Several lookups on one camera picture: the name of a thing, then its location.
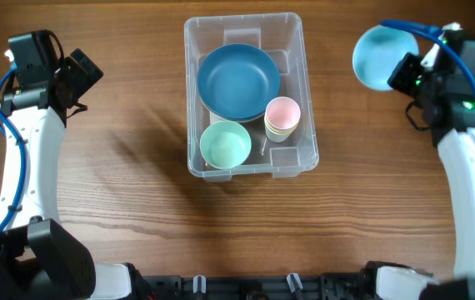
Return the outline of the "mint green small bowl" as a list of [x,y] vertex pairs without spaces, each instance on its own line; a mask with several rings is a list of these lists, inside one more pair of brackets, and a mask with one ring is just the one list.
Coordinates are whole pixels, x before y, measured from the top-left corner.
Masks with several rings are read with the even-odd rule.
[[237,157],[246,158],[252,151],[252,139],[240,123],[220,121],[207,127],[200,138],[202,158]]

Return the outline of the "cream cup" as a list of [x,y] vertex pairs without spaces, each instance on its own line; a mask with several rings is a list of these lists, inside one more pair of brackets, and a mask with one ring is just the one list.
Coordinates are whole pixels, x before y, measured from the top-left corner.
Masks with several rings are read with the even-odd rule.
[[292,134],[277,134],[275,132],[271,132],[268,130],[268,128],[265,126],[265,132],[266,136],[269,140],[271,140],[274,143],[281,143],[284,142],[289,138],[289,136]]

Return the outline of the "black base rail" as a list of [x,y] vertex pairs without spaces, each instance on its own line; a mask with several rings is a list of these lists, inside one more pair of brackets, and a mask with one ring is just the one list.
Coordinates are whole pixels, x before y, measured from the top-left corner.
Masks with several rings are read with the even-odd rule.
[[358,272],[324,272],[315,276],[292,273],[275,277],[145,276],[149,299],[189,300],[350,300],[378,299],[380,267],[397,267],[424,275],[420,269],[393,262],[369,261]]

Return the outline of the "pink small bowl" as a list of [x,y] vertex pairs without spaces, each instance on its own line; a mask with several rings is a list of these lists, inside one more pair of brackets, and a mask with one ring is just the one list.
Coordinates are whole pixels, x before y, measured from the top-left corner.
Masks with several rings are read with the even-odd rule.
[[206,164],[215,169],[232,169],[242,165],[246,161],[244,157],[209,157],[205,158]]

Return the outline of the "light blue small bowl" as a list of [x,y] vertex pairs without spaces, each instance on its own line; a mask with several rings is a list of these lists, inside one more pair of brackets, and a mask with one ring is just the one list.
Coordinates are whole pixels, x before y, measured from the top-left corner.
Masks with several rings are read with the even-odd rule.
[[359,82],[367,88],[391,91],[388,79],[407,53],[419,54],[418,43],[411,33],[377,25],[358,39],[352,54],[352,68]]

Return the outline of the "yellow cup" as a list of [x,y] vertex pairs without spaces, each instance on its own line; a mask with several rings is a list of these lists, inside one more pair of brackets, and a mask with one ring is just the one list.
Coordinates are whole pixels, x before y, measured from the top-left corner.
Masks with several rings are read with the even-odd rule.
[[278,128],[275,128],[266,118],[264,119],[264,123],[269,131],[273,133],[277,133],[277,134],[291,134],[298,126],[296,124],[295,126],[292,126],[289,129],[278,129]]

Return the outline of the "pink cup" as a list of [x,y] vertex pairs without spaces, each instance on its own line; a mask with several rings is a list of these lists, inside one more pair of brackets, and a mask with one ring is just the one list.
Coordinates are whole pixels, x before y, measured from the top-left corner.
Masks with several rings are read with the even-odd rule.
[[298,125],[301,108],[290,97],[276,97],[267,105],[265,118],[274,130],[286,132]]

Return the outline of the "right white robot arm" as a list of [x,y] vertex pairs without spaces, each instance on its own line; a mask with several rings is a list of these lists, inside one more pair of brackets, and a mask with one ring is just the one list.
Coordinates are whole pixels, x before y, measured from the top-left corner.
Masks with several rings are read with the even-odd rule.
[[445,168],[456,234],[454,277],[439,282],[406,267],[381,266],[373,291],[381,299],[475,299],[475,98],[453,62],[426,69],[405,52],[387,72],[390,88],[413,98]]

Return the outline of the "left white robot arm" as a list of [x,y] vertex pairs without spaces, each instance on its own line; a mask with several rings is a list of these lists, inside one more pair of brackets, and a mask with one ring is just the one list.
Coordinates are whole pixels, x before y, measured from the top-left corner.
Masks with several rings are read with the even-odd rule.
[[0,81],[6,156],[0,192],[0,299],[128,299],[130,268],[97,263],[60,223],[58,159],[68,118],[102,71],[82,51],[9,50]]

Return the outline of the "clear plastic storage container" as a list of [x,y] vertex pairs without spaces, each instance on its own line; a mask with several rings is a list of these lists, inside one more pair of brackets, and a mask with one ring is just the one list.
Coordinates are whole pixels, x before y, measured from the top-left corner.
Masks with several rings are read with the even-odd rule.
[[[228,44],[244,43],[262,49],[276,63],[281,78],[279,93],[295,100],[301,118],[284,142],[272,142],[260,117],[243,126],[252,139],[247,160],[230,170],[209,167],[200,152],[200,138],[211,125],[208,110],[197,90],[198,69],[208,54]],[[187,166],[198,178],[229,181],[235,175],[269,173],[274,178],[296,177],[314,169],[319,151],[310,93],[303,24],[294,12],[191,17],[184,24],[187,83]]]

